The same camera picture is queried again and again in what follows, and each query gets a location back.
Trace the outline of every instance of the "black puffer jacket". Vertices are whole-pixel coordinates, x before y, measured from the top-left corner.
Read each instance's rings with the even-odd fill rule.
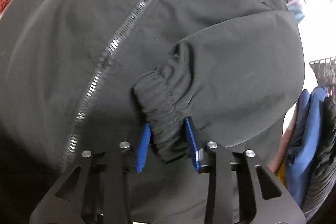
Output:
[[[137,89],[144,75],[149,89]],[[137,100],[173,144],[166,125],[191,115],[214,140],[270,162],[304,64],[284,0],[13,0],[0,20],[0,76],[0,215],[18,224],[81,151],[141,131]],[[157,121],[142,101],[155,81],[165,87],[153,93],[165,103]],[[161,147],[168,160],[172,143]],[[150,151],[129,175],[133,219],[202,223],[207,181],[190,160],[165,165]]]

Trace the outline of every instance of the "black jacket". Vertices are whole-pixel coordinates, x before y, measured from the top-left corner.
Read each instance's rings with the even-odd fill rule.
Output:
[[[81,151],[141,131],[151,116],[132,87],[155,72],[178,119],[270,162],[304,78],[294,15],[284,0],[13,0],[0,20],[6,223],[27,223]],[[130,172],[133,219],[202,223],[207,181],[190,160],[165,165],[150,151],[143,173]]]

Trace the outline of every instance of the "silver zipper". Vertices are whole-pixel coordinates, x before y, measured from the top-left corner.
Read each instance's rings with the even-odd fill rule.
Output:
[[[103,52],[102,57],[97,64],[95,74],[93,75],[90,81],[90,85],[84,93],[84,96],[78,108],[72,133],[69,135],[66,143],[66,149],[63,157],[63,167],[66,167],[67,164],[70,163],[76,155],[76,148],[79,142],[80,133],[82,131],[85,117],[89,112],[90,106],[92,105],[92,99],[95,97],[98,89],[102,86],[104,75],[106,75],[106,70],[112,64],[111,61],[114,58],[118,46],[128,37],[136,21],[142,15],[145,8],[151,1],[152,0],[140,0],[137,3],[135,9],[128,16],[125,22],[117,29],[113,38],[110,40],[108,47]]]

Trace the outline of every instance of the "dark navy garment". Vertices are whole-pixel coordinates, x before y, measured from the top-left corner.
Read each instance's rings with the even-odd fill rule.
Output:
[[[296,128],[286,155],[287,189],[297,204],[302,207],[314,158],[321,135],[325,87],[315,88],[310,97],[304,90],[299,98]]]

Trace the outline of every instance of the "jacket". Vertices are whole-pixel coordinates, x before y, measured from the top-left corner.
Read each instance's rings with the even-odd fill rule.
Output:
[[[153,127],[133,89],[145,75],[159,77],[155,94],[178,119],[270,163],[304,71],[284,0],[13,0],[0,20],[0,214],[27,223],[81,151]],[[144,171],[129,173],[133,220],[202,223],[207,174],[161,155],[150,150]]]

